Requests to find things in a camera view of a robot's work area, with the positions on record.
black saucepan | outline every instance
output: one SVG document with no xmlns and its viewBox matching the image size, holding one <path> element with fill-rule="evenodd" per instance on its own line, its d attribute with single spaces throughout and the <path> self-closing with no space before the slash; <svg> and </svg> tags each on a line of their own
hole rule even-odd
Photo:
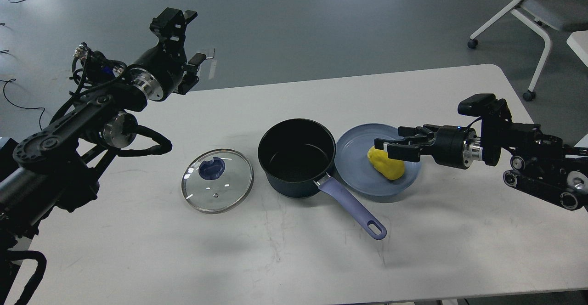
<svg viewBox="0 0 588 305">
<path fill-rule="evenodd" d="M 386 227 L 329 173 L 334 171 L 332 134 L 309 119 L 289 119 L 265 133 L 258 158 L 271 186 L 288 198 L 307 198 L 322 191 L 332 196 L 376 240 Z"/>
</svg>

yellow sponge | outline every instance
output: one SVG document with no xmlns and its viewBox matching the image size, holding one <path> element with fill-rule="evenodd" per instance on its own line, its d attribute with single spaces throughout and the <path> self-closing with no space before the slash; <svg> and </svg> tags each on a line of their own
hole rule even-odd
<svg viewBox="0 0 588 305">
<path fill-rule="evenodd" d="M 371 147 L 367 152 L 367 158 L 388 180 L 399 179 L 404 174 L 404 161 L 388 158 L 388 153 L 384 150 Z"/>
</svg>

white chair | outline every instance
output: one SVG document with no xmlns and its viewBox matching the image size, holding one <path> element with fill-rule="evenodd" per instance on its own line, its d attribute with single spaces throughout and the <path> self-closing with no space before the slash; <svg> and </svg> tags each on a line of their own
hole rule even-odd
<svg viewBox="0 0 588 305">
<path fill-rule="evenodd" d="M 476 48 L 478 45 L 476 37 L 508 12 L 533 29 L 545 41 L 545 48 L 539 58 L 529 89 L 523 94 L 524 100 L 530 101 L 536 97 L 535 85 L 552 49 L 552 40 L 542 25 L 564 32 L 587 30 L 588 0 L 512 0 L 470 36 L 468 47 Z"/>
</svg>

lid knob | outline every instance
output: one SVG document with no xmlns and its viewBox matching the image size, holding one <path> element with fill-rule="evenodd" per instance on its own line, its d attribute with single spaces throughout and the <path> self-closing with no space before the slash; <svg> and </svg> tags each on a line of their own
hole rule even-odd
<svg viewBox="0 0 588 305">
<path fill-rule="evenodd" d="M 198 168 L 198 174 L 204 180 L 216 180 L 225 171 L 225 162 L 219 157 L 212 157 L 212 160 L 203 161 Z"/>
</svg>

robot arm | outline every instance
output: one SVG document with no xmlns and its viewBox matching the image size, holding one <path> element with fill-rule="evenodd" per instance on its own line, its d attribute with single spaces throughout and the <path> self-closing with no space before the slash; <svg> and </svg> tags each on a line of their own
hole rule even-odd
<svg viewBox="0 0 588 305">
<path fill-rule="evenodd" d="M 392 159 L 419 161 L 428 154 L 437 164 L 458 169 L 475 160 L 496 166 L 504 148 L 512 154 L 512 169 L 503 175 L 508 186 L 569 210 L 588 205 L 588 148 L 564 146 L 561 138 L 542 133 L 540 125 L 513 123 L 506 100 L 494 94 L 463 100 L 458 113 L 481 120 L 480 137 L 473 123 L 399 127 L 403 139 L 376 138 L 374 146 Z"/>
<path fill-rule="evenodd" d="M 72 64 L 77 90 L 50 125 L 16 146 L 14 161 L 3 162 L 3 168 L 8 167 L 12 173 L 0 179 L 0 276 L 4 277 L 2 269 L 9 261 L 39 262 L 18 303 L 31 298 L 46 260 L 36 251 L 8 251 L 16 239 L 38 234 L 40 221 L 55 206 L 72 212 L 95 200 L 98 179 L 116 156 L 149 156 L 172 149 L 167 138 L 138 125 L 126 110 L 140 112 L 148 100 L 161 102 L 172 93 L 186 94 L 196 85 L 199 66 L 206 56 L 197 53 L 187 61 L 183 47 L 186 26 L 196 16 L 193 11 L 166 8 L 149 27 L 158 38 L 157 45 L 128 67 L 80 44 Z M 82 68 L 75 70 L 78 62 Z M 123 150 L 137 135 L 153 139 L 156 145 Z M 83 155 L 76 150 L 80 138 L 95 144 Z M 88 167 L 101 153 L 104 155 L 95 166 Z"/>
</svg>

